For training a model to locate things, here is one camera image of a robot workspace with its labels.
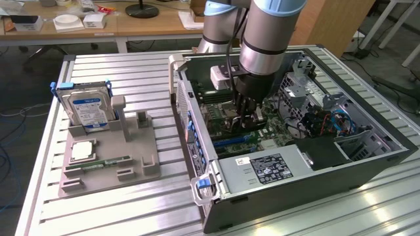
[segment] hard drive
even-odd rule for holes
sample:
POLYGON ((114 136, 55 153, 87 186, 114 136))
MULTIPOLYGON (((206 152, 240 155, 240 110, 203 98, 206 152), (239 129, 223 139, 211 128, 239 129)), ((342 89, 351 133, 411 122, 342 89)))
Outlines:
POLYGON ((108 122, 116 120, 111 107, 111 83, 62 83, 51 91, 58 96, 74 126, 83 125, 87 132, 110 129, 108 122))

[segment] aluminum extrusion table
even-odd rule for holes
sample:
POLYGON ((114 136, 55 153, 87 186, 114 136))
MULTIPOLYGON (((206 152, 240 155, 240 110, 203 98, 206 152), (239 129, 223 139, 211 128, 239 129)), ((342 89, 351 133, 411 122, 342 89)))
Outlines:
MULTIPOLYGON (((420 146, 419 126, 339 59, 306 46, 382 115, 420 146)), ((126 116, 154 118, 163 176, 147 183, 59 199, 68 117, 54 99, 16 235, 203 235, 168 99, 168 56, 190 51, 76 56, 64 61, 59 82, 110 79, 127 100, 126 116)), ((318 71, 327 90, 335 84, 318 71)), ((212 235, 384 235, 420 232, 420 152, 366 185, 263 217, 212 235)))

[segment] white box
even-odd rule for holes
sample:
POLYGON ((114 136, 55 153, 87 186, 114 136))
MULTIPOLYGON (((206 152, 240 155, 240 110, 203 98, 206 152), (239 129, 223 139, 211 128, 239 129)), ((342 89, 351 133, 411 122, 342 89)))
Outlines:
POLYGON ((18 31, 42 31, 43 18, 40 16, 11 16, 18 31))
POLYGON ((350 42, 344 52, 346 53, 354 53, 358 51, 358 45, 362 44, 362 41, 364 40, 366 35, 363 33, 360 33, 359 31, 356 31, 352 41, 350 42))
POLYGON ((106 28, 106 17, 103 14, 90 14, 84 17, 84 27, 87 29, 106 28))
POLYGON ((84 30, 84 25, 79 17, 74 15, 62 15, 54 19, 54 26, 58 33, 84 30))

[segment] desk leg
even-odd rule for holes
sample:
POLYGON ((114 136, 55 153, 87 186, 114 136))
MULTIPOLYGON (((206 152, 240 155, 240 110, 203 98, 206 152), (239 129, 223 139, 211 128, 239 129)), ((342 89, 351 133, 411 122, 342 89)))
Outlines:
POLYGON ((378 19, 378 21, 376 21, 371 31, 370 31, 370 33, 367 35, 366 39, 363 40, 363 42, 360 44, 360 47, 359 47, 360 49, 364 49, 367 47, 367 45, 370 43, 370 40, 372 39, 372 37, 374 37, 376 31, 379 30, 379 28, 380 28, 380 26, 382 26, 387 16, 390 15, 390 12, 392 11, 392 9, 394 9, 394 7, 396 5, 396 2, 398 2, 396 0, 391 0, 391 3, 388 4, 388 7, 383 11, 383 13, 382 13, 382 15, 380 15, 380 17, 379 17, 379 19, 378 19))
POLYGON ((414 12, 415 8, 418 7, 420 1, 414 2, 412 6, 404 12, 403 16, 400 17, 398 23, 395 24, 392 30, 390 31, 386 39, 382 41, 379 48, 383 49, 387 46, 387 43, 392 39, 395 33, 398 32, 399 28, 402 27, 403 23, 406 22, 407 18, 410 17, 411 13, 414 12))
POLYGON ((419 55, 420 53, 420 44, 416 47, 416 49, 414 50, 414 52, 410 54, 410 56, 407 57, 406 61, 403 62, 403 66, 407 67, 410 65, 410 63, 412 63, 415 57, 419 55))
POLYGON ((116 38, 119 53, 127 53, 127 37, 118 37, 116 38))

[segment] wooden desk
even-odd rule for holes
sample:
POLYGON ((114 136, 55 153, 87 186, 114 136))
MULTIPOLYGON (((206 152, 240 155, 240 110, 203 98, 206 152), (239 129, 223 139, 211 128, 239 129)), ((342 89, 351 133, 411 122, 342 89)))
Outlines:
MULTIPOLYGON (((180 2, 162 3, 168 7, 188 10, 190 5, 180 2)), ((59 11, 66 7, 42 7, 39 2, 27 2, 26 11, 31 15, 40 15, 47 21, 39 32, 10 31, 0 33, 0 46, 30 46, 70 43, 96 43, 116 42, 120 53, 127 53, 127 41, 131 40, 155 40, 155 39, 182 39, 202 38, 202 30, 187 30, 183 27, 178 16, 178 9, 156 5, 160 10, 158 17, 151 19, 138 19, 126 14, 126 7, 131 2, 99 2, 100 6, 110 6, 118 9, 119 14, 111 14, 107 18, 104 29, 84 29, 79 31, 58 33, 52 19, 59 11)))

